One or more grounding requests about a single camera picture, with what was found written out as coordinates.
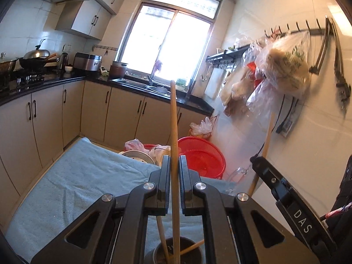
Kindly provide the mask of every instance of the wall outlet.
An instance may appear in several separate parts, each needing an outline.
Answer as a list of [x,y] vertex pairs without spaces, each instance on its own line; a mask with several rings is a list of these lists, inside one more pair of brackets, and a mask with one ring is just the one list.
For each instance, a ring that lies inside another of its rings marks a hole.
[[70,52],[71,51],[72,46],[71,45],[64,45],[64,47],[62,48],[63,52]]

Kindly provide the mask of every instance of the faucet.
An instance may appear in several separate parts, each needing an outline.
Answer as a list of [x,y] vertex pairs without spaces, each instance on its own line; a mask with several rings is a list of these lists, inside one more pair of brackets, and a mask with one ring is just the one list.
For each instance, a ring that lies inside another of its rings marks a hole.
[[147,78],[148,78],[148,80],[149,80],[149,86],[152,86],[152,85],[153,85],[153,82],[154,82],[154,79],[152,79],[152,78],[150,77],[150,75],[147,75]]

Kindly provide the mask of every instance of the small white bowl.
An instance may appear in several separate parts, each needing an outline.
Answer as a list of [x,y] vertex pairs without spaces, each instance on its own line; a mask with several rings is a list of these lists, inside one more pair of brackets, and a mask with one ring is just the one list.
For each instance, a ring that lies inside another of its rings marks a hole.
[[72,67],[71,66],[65,66],[65,71],[66,72],[71,72],[72,71]]

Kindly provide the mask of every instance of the window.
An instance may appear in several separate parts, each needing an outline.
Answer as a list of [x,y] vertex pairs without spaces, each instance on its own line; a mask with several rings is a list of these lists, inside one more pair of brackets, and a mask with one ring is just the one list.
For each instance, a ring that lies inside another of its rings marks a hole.
[[194,78],[219,0],[143,0],[119,55],[163,83]]

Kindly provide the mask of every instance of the rice cooker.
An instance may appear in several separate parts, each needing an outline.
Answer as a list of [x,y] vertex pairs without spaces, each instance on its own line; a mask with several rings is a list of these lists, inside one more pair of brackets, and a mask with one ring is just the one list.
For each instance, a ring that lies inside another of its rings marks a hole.
[[99,71],[101,66],[101,56],[77,52],[75,60],[73,62],[73,68],[87,70],[87,71]]

